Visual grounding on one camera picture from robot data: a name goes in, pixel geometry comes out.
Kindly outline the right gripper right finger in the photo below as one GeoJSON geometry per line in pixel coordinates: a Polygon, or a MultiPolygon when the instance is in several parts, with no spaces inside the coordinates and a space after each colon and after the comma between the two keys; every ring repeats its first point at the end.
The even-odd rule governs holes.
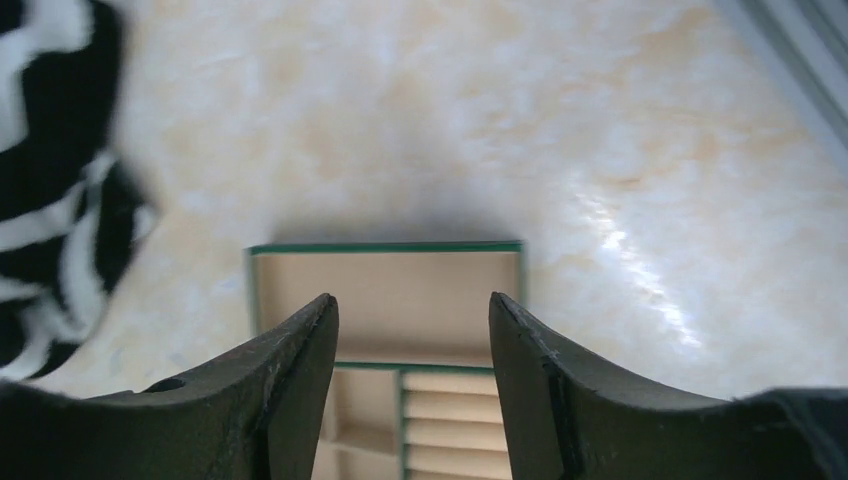
{"type": "Polygon", "coordinates": [[[516,479],[843,479],[847,392],[719,400],[650,380],[495,293],[494,374],[516,479]]]}

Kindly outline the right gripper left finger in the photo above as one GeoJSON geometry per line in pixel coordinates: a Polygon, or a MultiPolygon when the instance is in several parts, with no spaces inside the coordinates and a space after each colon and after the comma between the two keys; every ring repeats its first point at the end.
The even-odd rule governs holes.
{"type": "Polygon", "coordinates": [[[1,386],[5,479],[308,479],[339,331],[323,294],[271,330],[141,392],[1,386]]]}

